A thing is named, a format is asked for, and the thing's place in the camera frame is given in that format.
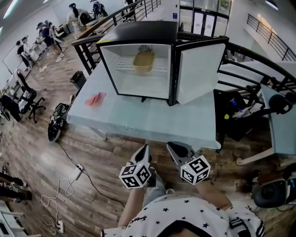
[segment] pink object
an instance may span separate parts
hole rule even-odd
[[[91,98],[87,99],[85,101],[85,104],[88,106],[99,106],[103,103],[105,96],[105,92],[99,92],[98,94],[92,95]]]

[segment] railing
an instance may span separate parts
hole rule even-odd
[[[208,38],[211,38],[211,37],[198,35],[198,34],[192,34],[192,33],[185,33],[185,32],[178,33],[179,40],[196,40],[196,39],[208,39]],[[284,76],[284,79],[282,81],[278,81],[276,78],[271,77],[270,75],[268,75],[266,73],[260,72],[256,69],[253,69],[253,68],[246,66],[244,64],[223,58],[222,62],[224,62],[224,63],[230,63],[233,65],[236,65],[238,67],[250,70],[250,71],[262,76],[261,81],[258,82],[258,81],[254,81],[252,79],[246,78],[244,76],[241,76],[241,75],[237,75],[237,74],[234,74],[231,72],[227,72],[227,71],[223,71],[223,70],[218,69],[218,73],[222,73],[225,75],[236,77],[238,79],[241,79],[241,80],[244,80],[244,81],[247,81],[247,82],[250,82],[253,84],[252,86],[242,87],[240,85],[228,83],[225,81],[218,81],[219,84],[233,87],[233,88],[235,88],[235,91],[239,91],[244,99],[249,100],[248,106],[251,106],[251,104],[256,100],[256,97],[257,97],[256,94],[259,92],[259,90],[261,88],[260,87],[261,84],[270,85],[270,82],[272,82],[272,84],[273,84],[272,88],[275,89],[276,91],[281,92],[281,91],[289,90],[293,94],[296,95],[296,92],[294,91],[294,89],[296,89],[296,78],[293,75],[291,75],[289,72],[287,72],[285,69],[283,69],[282,67],[280,67],[279,65],[274,63],[273,61],[261,56],[260,54],[255,53],[247,48],[241,47],[241,46],[233,44],[233,43],[228,43],[225,50],[230,50],[232,52],[237,52],[237,53],[240,53],[240,54],[245,55],[247,57],[250,57],[258,62],[265,64],[269,68],[274,69],[275,71],[279,72],[281,75]]]
[[[262,22],[248,14],[247,24],[259,33],[278,55],[285,61],[296,61],[296,55],[288,45]]]
[[[90,75],[100,62],[98,49],[95,45],[107,32],[118,24],[130,21],[141,21],[158,6],[161,0],[138,0],[118,10],[112,15],[88,28],[72,45]]]

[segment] yellow container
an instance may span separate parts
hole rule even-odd
[[[136,72],[146,73],[150,72],[153,67],[154,53],[153,52],[139,52],[134,59],[134,66]]]

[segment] fridge shelf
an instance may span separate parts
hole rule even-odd
[[[135,70],[134,56],[121,56],[115,66],[117,70]],[[168,72],[168,58],[156,57],[153,62],[152,71]]]

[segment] fridge door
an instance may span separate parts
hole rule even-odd
[[[212,91],[229,38],[219,37],[174,43],[175,83],[173,101],[186,104]]]

